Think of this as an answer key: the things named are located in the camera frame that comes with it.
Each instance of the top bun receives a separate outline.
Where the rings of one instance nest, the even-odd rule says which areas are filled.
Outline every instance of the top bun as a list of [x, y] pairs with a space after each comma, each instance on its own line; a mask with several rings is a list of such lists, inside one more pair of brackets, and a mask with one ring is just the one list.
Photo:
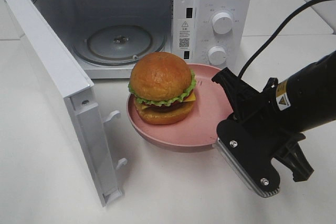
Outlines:
[[166, 101], [182, 94], [191, 81], [190, 68], [183, 59], [168, 52], [153, 52], [136, 63], [130, 85], [141, 98]]

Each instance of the toy hamburger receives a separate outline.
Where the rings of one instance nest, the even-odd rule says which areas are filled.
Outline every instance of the toy hamburger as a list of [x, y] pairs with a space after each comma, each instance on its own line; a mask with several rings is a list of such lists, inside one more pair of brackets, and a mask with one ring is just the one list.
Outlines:
[[142, 120], [172, 124], [191, 112], [195, 85], [195, 74], [183, 59], [168, 52], [154, 52], [134, 66], [129, 91]]

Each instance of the control knob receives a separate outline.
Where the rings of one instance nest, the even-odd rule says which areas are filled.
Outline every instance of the control knob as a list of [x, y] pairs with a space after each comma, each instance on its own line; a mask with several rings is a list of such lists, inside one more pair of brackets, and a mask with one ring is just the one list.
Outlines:
[[217, 13], [212, 18], [212, 27], [214, 31], [218, 34], [226, 34], [228, 33], [233, 26], [233, 21], [231, 14], [227, 12]]
[[208, 51], [208, 58], [212, 65], [222, 65], [226, 60], [226, 51], [223, 47], [212, 47]]

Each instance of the open microwave door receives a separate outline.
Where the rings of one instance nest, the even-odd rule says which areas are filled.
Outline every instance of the open microwave door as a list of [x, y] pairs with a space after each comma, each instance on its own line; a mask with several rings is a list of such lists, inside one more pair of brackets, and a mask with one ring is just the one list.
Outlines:
[[93, 82], [56, 36], [32, 0], [5, 2], [31, 65], [56, 114], [69, 121], [75, 131], [103, 206], [121, 196], [104, 124], [116, 115], [102, 119], [93, 92]]

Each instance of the cable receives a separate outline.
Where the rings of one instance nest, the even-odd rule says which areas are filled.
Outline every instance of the cable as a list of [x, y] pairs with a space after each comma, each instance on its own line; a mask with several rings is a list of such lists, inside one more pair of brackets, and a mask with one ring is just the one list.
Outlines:
[[303, 10], [307, 9], [308, 7], [325, 2], [325, 1], [332, 1], [332, 0], [311, 0], [306, 2], [304, 5], [297, 8], [294, 12], [292, 12], [281, 24], [280, 26], [275, 30], [275, 32], [269, 37], [269, 39], [248, 59], [248, 61], [244, 64], [241, 71], [239, 72], [237, 82], [235, 85], [235, 92], [234, 92], [234, 105], [235, 105], [235, 117], [237, 119], [240, 119], [240, 114], [237, 109], [237, 96], [238, 96], [238, 89], [239, 89], [239, 82], [245, 73], [246, 69], [250, 66], [250, 64], [257, 58], [257, 56], [275, 39], [275, 37], [281, 32], [281, 30], [287, 25], [288, 22], [291, 21], [292, 18], [294, 18], [296, 15], [298, 15]]

